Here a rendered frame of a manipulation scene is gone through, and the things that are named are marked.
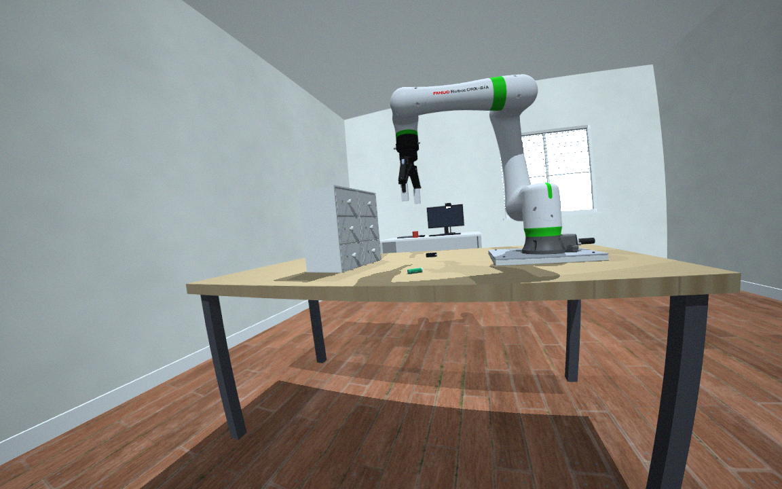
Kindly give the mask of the white chest of drawers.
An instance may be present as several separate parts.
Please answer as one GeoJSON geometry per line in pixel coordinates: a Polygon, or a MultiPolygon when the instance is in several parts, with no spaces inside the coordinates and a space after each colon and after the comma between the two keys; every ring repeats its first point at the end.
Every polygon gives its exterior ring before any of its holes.
{"type": "Polygon", "coordinates": [[[339,242],[337,217],[359,217],[359,220],[360,217],[376,217],[378,225],[377,215],[361,216],[360,208],[359,215],[337,214],[335,188],[356,192],[358,204],[359,192],[375,195],[377,211],[376,193],[373,192],[360,191],[359,189],[337,185],[300,192],[302,239],[307,272],[346,271],[342,268],[341,248],[339,248],[339,244],[343,244],[344,242],[339,242]]]}

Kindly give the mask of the grey drawer front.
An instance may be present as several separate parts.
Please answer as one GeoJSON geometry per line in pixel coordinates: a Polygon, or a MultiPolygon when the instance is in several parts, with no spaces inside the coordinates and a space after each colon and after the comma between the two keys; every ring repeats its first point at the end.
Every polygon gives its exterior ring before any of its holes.
{"type": "Polygon", "coordinates": [[[362,245],[365,263],[381,259],[381,249],[379,248],[378,239],[363,240],[362,245]]]}
{"type": "Polygon", "coordinates": [[[344,242],[339,244],[341,248],[341,262],[343,270],[360,266],[363,263],[362,248],[360,242],[344,242]]]}
{"type": "Polygon", "coordinates": [[[375,195],[359,192],[360,215],[377,215],[375,195]]]}
{"type": "Polygon", "coordinates": [[[359,217],[337,217],[339,242],[361,240],[359,217]]]}
{"type": "Polygon", "coordinates": [[[335,188],[335,197],[337,204],[337,214],[359,215],[359,204],[356,192],[335,188]]]}
{"type": "Polygon", "coordinates": [[[361,238],[375,238],[379,236],[376,217],[360,217],[361,238]]]}

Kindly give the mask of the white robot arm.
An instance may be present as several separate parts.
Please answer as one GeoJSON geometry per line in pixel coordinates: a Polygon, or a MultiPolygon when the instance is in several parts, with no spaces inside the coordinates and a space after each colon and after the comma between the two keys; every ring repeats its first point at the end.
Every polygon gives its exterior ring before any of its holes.
{"type": "Polygon", "coordinates": [[[521,136],[519,115],[538,95],[530,75],[502,75],[452,86],[402,87],[393,93],[395,147],[419,151],[419,115],[442,111],[490,111],[491,126],[502,157],[505,209],[523,221],[524,254],[545,255],[578,251],[578,245],[595,244],[595,238],[561,234],[561,191],[554,183],[531,184],[521,136]],[[522,190],[522,191],[521,191],[522,190]],[[521,191],[521,192],[520,192],[521,191]]]}

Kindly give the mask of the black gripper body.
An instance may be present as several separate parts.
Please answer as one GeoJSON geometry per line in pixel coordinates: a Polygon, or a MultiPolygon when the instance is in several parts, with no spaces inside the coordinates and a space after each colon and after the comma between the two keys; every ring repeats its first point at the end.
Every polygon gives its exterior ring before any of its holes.
{"type": "MultiPolygon", "coordinates": [[[[417,161],[417,151],[414,149],[405,149],[404,151],[400,151],[399,159],[407,159],[407,169],[409,169],[410,164],[415,165],[415,161],[417,161]]],[[[413,168],[409,175],[411,174],[413,174],[413,168]]]]}

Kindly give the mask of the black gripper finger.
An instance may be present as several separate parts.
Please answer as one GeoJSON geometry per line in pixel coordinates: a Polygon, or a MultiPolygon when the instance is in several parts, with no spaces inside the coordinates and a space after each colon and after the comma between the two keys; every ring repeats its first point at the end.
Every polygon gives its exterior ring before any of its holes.
{"type": "Polygon", "coordinates": [[[403,201],[409,201],[409,184],[407,181],[409,180],[409,173],[412,168],[413,164],[410,164],[409,169],[407,169],[407,159],[400,160],[399,185],[401,185],[401,199],[403,199],[403,201]]]}
{"type": "Polygon", "coordinates": [[[415,197],[415,204],[421,204],[421,192],[420,192],[421,183],[417,173],[417,165],[413,165],[413,171],[415,171],[415,173],[409,175],[411,179],[411,183],[413,185],[413,197],[415,197]]]}

